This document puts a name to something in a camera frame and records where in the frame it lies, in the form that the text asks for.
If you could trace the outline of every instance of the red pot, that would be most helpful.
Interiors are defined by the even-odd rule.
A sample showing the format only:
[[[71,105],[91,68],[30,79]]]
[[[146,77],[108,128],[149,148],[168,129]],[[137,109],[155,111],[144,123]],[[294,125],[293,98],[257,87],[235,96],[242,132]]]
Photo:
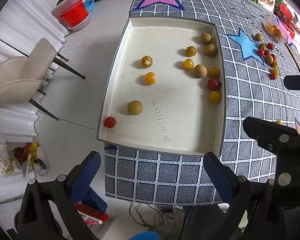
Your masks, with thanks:
[[[61,14],[60,19],[64,20],[70,28],[81,23],[88,16],[88,11],[86,10],[82,1],[77,3],[71,9]]]

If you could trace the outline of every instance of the stain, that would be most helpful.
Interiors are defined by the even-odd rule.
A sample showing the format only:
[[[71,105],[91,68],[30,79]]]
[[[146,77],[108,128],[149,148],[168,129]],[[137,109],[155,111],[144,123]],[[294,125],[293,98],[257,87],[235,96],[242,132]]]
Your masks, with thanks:
[[[170,143],[171,142],[171,140],[168,136],[164,136],[163,140],[164,140],[165,143]]]

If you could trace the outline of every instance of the table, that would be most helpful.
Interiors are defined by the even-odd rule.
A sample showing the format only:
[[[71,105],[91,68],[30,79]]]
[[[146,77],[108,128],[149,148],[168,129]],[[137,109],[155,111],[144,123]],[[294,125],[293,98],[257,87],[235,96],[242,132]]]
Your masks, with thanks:
[[[300,91],[285,89],[285,75],[299,70],[284,44],[275,43],[280,72],[269,80],[271,68],[254,58],[242,60],[240,47],[226,35],[238,34],[241,28],[250,39],[263,33],[269,15],[250,0],[179,0],[184,10],[170,5],[153,4],[136,9],[142,0],[133,0],[130,17],[184,17],[216,24],[221,42],[226,75],[226,130],[220,160],[236,175],[251,181],[266,182],[274,178],[276,157],[248,138],[242,129],[247,116],[268,121],[281,120],[295,127],[300,122]],[[292,50],[298,62],[300,56]],[[160,154],[124,147],[105,146],[106,196],[143,203],[165,205],[202,205],[221,202],[202,165],[202,158]]]

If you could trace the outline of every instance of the red bristle brush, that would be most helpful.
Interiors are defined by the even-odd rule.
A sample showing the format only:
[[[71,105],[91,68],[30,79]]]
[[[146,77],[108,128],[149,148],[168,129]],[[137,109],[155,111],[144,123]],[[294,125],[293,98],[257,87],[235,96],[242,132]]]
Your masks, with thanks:
[[[105,213],[101,212],[100,210],[95,210],[95,209],[88,207],[86,205],[83,205],[81,203],[75,203],[74,206],[78,211],[80,211],[81,213],[84,213],[87,216],[99,219],[102,222],[106,222],[109,220],[108,214],[105,214]],[[91,221],[86,221],[86,220],[85,220],[85,222],[87,224],[98,224],[99,223],[99,222],[91,222]]]

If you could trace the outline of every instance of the white plate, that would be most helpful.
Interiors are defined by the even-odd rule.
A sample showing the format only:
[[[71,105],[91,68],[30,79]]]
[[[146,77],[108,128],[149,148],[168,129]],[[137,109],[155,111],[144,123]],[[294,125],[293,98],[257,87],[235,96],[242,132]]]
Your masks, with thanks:
[[[210,33],[218,48],[215,57],[203,54],[202,33]],[[195,78],[182,69],[188,46],[198,53],[194,65],[219,68],[221,102],[208,100],[208,77]],[[221,47],[215,25],[171,17],[130,18],[108,77],[97,139],[115,145],[183,155],[221,153],[225,130],[225,77]],[[153,59],[150,68],[140,65],[143,56]],[[143,76],[156,74],[154,85],[144,85]],[[139,100],[143,112],[133,116],[127,104]],[[116,125],[108,129],[104,119],[113,116]]]

